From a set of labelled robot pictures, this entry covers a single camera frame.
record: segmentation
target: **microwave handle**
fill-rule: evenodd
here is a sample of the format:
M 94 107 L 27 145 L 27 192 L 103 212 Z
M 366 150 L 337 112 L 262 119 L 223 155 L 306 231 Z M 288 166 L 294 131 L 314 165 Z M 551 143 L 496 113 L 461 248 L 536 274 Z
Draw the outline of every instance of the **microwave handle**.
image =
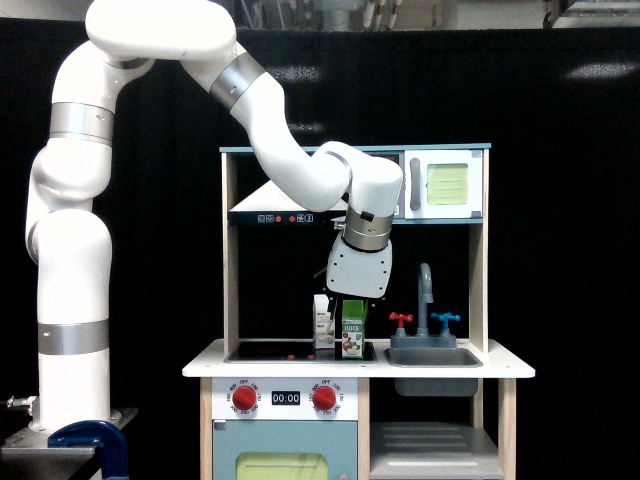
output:
M 422 190 L 420 159 L 412 158 L 409 161 L 409 168 L 411 169 L 411 200 L 409 202 L 409 206 L 411 207 L 411 210 L 415 212 L 420 210 L 420 191 Z

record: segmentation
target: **countertop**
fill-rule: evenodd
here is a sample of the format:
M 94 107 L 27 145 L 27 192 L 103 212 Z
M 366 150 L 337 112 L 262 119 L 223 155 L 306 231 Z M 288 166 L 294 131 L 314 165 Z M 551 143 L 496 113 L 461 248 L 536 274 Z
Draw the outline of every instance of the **countertop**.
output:
M 385 350 L 388 339 L 367 340 L 375 350 L 375 362 L 238 362 L 225 363 L 224 342 L 215 340 L 184 369 L 185 377 L 365 377 L 365 378 L 531 378 L 535 370 L 498 342 L 489 340 L 489 352 L 482 353 L 468 339 L 458 339 L 457 348 L 471 351 L 483 363 L 480 367 L 397 367 L 390 365 Z

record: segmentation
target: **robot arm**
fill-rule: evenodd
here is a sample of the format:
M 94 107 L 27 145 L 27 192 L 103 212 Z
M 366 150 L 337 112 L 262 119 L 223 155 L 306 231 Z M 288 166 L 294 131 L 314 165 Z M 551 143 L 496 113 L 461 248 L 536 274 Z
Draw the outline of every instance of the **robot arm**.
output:
M 153 59 L 180 60 L 247 130 L 267 175 L 303 207 L 322 211 L 345 192 L 349 208 L 329 258 L 327 285 L 383 295 L 400 168 L 330 142 L 309 157 L 288 131 L 278 83 L 236 42 L 231 17 L 206 0 L 96 0 L 90 42 L 60 68 L 50 139 L 29 184 L 25 240 L 38 272 L 40 422 L 46 431 L 107 419 L 111 240 L 91 213 L 109 183 L 117 95 Z
M 93 44 L 110 56 L 180 60 L 245 128 L 265 173 L 299 205 L 325 211 L 348 193 L 328 287 L 362 297 L 384 294 L 400 168 L 337 142 L 309 157 L 287 128 L 282 87 L 236 42 L 224 8 L 205 0 L 97 0 L 86 24 Z

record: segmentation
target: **timer display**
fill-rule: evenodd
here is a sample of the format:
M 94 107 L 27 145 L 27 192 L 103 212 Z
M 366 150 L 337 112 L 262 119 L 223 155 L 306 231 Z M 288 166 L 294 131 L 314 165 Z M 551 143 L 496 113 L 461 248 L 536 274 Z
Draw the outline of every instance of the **timer display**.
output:
M 271 405 L 300 405 L 300 392 L 271 392 Z

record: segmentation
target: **microwave window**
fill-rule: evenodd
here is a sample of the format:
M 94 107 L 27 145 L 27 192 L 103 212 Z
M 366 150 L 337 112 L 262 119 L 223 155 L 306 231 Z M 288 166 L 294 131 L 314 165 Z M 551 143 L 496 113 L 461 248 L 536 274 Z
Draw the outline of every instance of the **microwave window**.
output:
M 317 453 L 245 452 L 236 460 L 236 479 L 329 480 L 329 466 Z
M 464 205 L 469 202 L 469 165 L 431 164 L 427 167 L 427 203 Z

